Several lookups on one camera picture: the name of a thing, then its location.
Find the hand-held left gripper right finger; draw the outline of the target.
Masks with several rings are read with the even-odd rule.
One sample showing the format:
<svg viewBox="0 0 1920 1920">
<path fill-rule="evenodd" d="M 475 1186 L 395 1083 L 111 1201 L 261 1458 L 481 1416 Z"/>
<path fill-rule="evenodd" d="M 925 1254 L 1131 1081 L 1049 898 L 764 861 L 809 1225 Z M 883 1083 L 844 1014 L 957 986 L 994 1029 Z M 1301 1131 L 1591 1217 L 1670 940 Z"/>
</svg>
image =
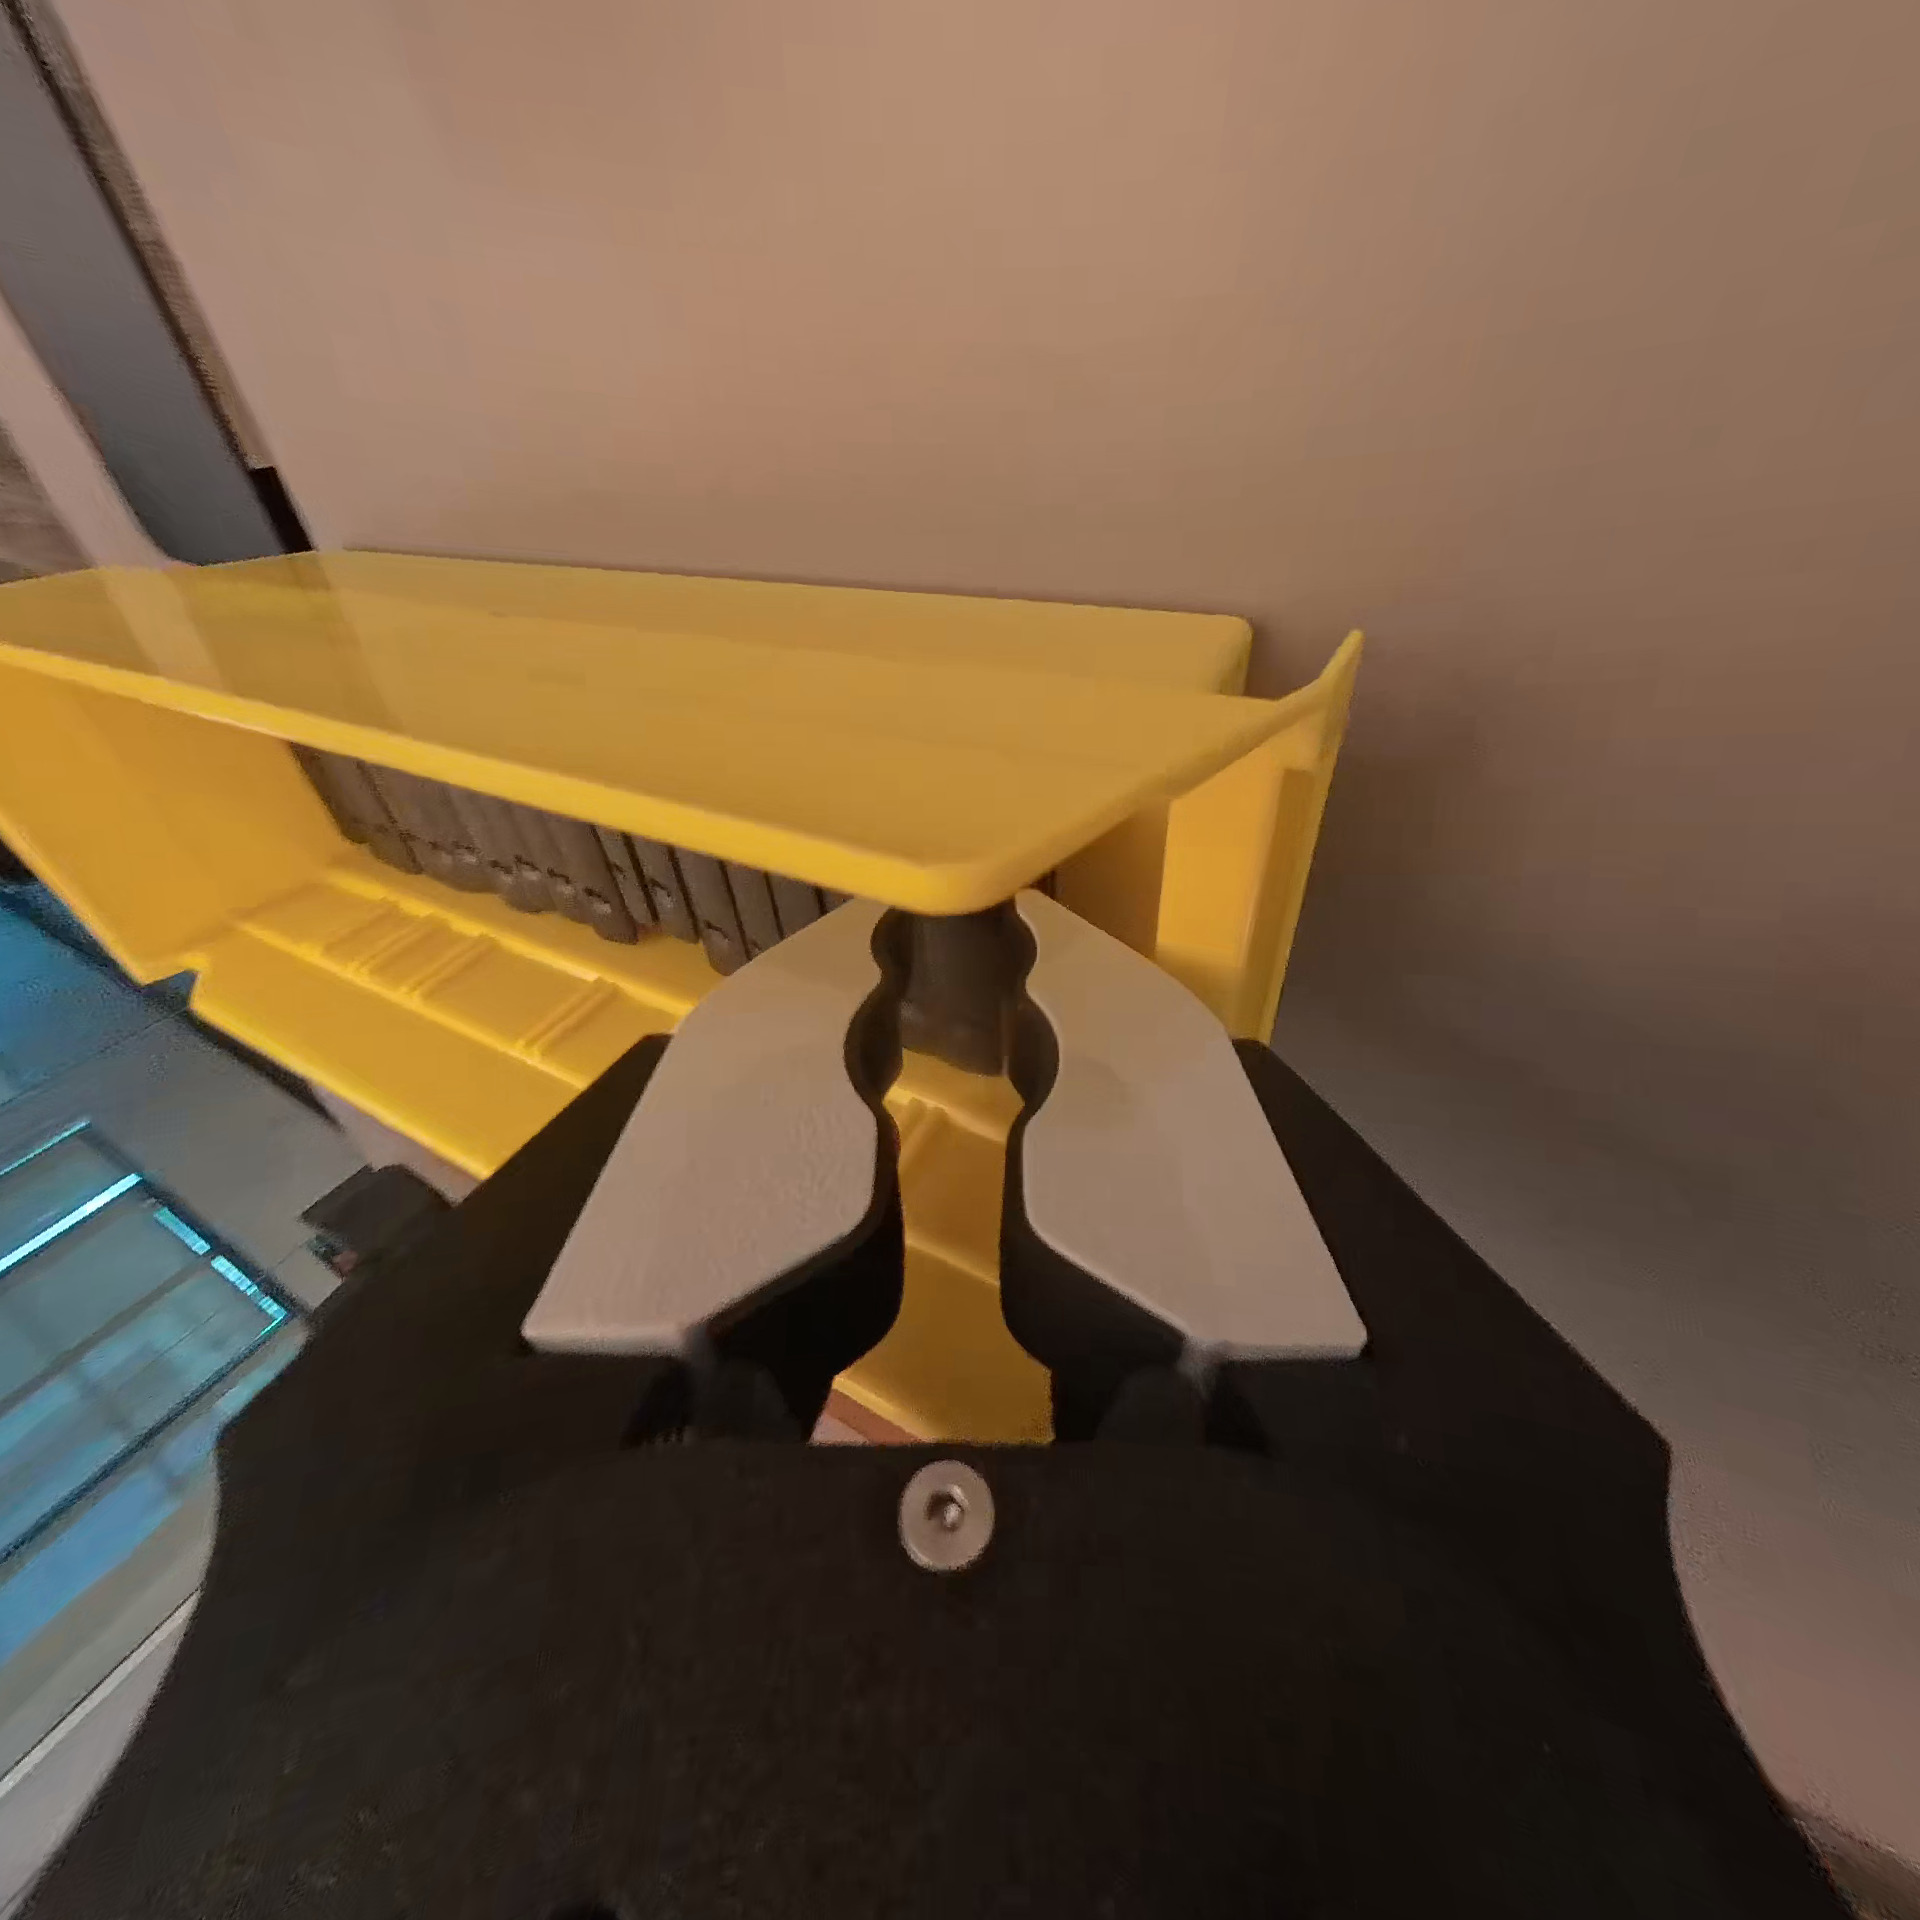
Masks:
<svg viewBox="0 0 1920 1920">
<path fill-rule="evenodd" d="M 1052 1416 L 1099 1419 L 1139 1371 L 1206 1396 L 1236 1364 L 1361 1358 L 1365 1324 L 1228 1029 L 1045 895 L 1013 911 L 1002 1317 L 1049 1371 Z"/>
</svg>

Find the yellow plastic bin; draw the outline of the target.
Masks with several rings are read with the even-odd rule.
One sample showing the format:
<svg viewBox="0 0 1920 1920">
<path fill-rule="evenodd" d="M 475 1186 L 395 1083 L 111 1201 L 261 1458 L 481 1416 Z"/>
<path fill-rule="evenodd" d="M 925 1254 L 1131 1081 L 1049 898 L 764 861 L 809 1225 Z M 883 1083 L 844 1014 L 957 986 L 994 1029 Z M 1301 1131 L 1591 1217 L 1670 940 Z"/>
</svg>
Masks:
<svg viewBox="0 0 1920 1920">
<path fill-rule="evenodd" d="M 3 838 L 139 978 L 484 1179 L 727 976 L 385 865 L 290 746 L 879 902 L 1045 895 L 1228 1029 L 1252 1078 L 1358 680 L 1247 692 L 1233 615 L 334 549 L 3 589 Z M 902 1049 L 902 1302 L 836 1381 L 1026 1442 L 995 1078 Z"/>
</svg>

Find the black battery blue edge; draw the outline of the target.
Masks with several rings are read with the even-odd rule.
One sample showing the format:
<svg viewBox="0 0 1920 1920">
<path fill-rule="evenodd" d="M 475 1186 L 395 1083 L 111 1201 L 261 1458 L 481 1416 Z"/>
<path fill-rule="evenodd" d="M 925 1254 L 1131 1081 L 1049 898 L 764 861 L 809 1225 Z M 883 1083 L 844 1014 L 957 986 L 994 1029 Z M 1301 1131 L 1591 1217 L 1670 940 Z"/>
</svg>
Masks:
<svg viewBox="0 0 1920 1920">
<path fill-rule="evenodd" d="M 898 911 L 892 940 L 901 959 L 901 1046 L 957 1072 L 1002 1075 L 1035 951 L 1016 899 L 968 915 Z"/>
</svg>

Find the black device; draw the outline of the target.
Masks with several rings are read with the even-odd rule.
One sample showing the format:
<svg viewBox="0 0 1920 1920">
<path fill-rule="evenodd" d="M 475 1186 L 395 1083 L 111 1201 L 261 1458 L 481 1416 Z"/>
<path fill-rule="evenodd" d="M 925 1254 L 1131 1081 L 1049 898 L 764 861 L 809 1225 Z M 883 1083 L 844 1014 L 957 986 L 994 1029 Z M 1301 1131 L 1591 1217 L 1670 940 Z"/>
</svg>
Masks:
<svg viewBox="0 0 1920 1920">
<path fill-rule="evenodd" d="M 359 1168 L 300 1212 L 309 1251 L 347 1282 L 410 1246 L 450 1201 L 413 1168 Z"/>
</svg>

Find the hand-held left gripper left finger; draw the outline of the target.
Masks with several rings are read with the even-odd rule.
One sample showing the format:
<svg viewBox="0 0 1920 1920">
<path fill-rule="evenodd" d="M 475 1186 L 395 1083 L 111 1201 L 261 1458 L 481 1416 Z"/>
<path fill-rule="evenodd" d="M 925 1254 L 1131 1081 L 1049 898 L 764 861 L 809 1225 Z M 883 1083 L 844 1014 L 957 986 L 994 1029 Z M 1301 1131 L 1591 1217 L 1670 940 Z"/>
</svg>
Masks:
<svg viewBox="0 0 1920 1920">
<path fill-rule="evenodd" d="M 541 1353 L 764 1371 L 816 1419 L 902 1302 L 901 943 L 850 899 L 673 1030 L 522 1337 Z"/>
</svg>

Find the row of black batteries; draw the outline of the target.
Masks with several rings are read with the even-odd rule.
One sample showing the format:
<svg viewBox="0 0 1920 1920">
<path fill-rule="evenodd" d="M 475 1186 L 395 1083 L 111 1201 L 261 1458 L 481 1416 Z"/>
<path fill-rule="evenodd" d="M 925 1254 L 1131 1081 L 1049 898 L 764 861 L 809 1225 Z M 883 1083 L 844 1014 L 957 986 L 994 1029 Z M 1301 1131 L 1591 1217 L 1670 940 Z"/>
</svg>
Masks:
<svg viewBox="0 0 1920 1920">
<path fill-rule="evenodd" d="M 302 743 L 290 753 L 341 833 L 385 865 L 522 915 L 555 915 L 609 943 L 699 947 L 720 976 L 847 902 L 809 880 L 353 753 Z"/>
</svg>

